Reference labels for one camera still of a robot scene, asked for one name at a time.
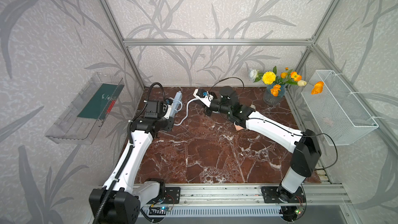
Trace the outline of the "pink power strip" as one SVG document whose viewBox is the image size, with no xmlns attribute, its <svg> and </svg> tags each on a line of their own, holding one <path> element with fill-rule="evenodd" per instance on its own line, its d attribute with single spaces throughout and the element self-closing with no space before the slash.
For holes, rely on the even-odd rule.
<svg viewBox="0 0 398 224">
<path fill-rule="evenodd" d="M 240 125 L 234 125 L 234 127 L 235 127 L 235 129 L 237 130 L 237 131 L 240 131 L 240 130 L 243 130 L 244 128 L 242 127 L 242 126 L 240 126 Z"/>
</svg>

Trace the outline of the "blue-white power strip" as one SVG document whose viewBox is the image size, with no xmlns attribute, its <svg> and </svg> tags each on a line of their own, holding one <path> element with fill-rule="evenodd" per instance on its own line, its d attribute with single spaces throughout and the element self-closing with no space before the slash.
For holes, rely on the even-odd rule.
<svg viewBox="0 0 398 224">
<path fill-rule="evenodd" d="M 174 118 L 175 115 L 182 109 L 182 93 L 181 91 L 178 91 L 173 98 L 173 102 L 171 104 L 171 112 L 170 112 L 170 117 Z"/>
</svg>

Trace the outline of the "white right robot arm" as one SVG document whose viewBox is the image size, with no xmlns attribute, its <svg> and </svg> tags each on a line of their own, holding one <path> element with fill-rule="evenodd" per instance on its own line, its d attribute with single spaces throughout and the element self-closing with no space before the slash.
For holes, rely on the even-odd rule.
<svg viewBox="0 0 398 224">
<path fill-rule="evenodd" d="M 303 193 L 301 184 L 316 169 L 322 155 L 318 135 L 307 129 L 300 131 L 273 121 L 253 107 L 241 105 L 237 92 L 230 86 L 222 87 L 219 95 L 196 89 L 193 96 L 202 102 L 207 116 L 225 114 L 228 121 L 243 129 L 255 131 L 281 145 L 292 154 L 290 167 L 276 189 L 263 187 L 263 195 L 291 203 Z"/>
</svg>

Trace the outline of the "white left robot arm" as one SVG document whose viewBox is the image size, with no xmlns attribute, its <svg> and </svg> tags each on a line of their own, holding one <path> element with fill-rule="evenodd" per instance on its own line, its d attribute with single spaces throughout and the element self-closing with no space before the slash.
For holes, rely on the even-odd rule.
<svg viewBox="0 0 398 224">
<path fill-rule="evenodd" d="M 182 93 L 174 98 L 145 100 L 145 105 L 127 126 L 128 142 L 108 180 L 100 189 L 93 189 L 89 203 L 95 224 L 134 224 L 144 216 L 152 224 L 157 220 L 144 211 L 148 203 L 166 198 L 165 183 L 161 179 L 146 180 L 135 188 L 134 182 L 140 165 L 159 131 L 171 131 L 174 117 L 182 108 Z"/>
</svg>

